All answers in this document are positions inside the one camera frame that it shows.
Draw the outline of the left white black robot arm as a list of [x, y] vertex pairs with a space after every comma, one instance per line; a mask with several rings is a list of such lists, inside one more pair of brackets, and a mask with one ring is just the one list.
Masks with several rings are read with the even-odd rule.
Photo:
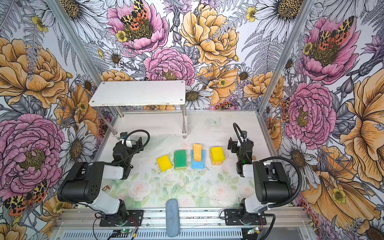
[[129, 219], [125, 202], [105, 193], [102, 183], [105, 180], [126, 180], [133, 169], [133, 156], [148, 144], [143, 143], [142, 138], [131, 146], [127, 142], [125, 138], [115, 145], [111, 163], [75, 163], [58, 189], [58, 199], [70, 204], [86, 205], [111, 224], [124, 225]]

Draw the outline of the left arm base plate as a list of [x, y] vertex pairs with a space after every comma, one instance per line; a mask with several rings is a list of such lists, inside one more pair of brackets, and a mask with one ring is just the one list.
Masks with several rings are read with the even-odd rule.
[[99, 223], [100, 227], [140, 227], [144, 210], [127, 210], [122, 217], [118, 214], [106, 215]]

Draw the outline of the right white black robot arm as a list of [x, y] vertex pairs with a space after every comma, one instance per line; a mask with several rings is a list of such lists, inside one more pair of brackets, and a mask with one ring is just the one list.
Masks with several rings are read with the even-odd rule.
[[255, 192], [241, 200], [237, 209], [224, 211], [227, 226], [262, 225], [266, 221], [262, 214], [273, 204], [283, 203], [293, 196], [290, 181], [280, 162], [253, 161], [254, 143], [245, 139], [229, 139], [228, 150], [238, 157], [237, 173], [242, 178], [253, 178]]

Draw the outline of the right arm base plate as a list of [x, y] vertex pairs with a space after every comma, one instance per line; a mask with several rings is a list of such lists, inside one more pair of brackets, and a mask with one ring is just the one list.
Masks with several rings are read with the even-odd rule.
[[220, 217], [224, 219], [226, 226], [264, 226], [267, 224], [264, 216], [241, 212], [239, 209], [224, 209]]

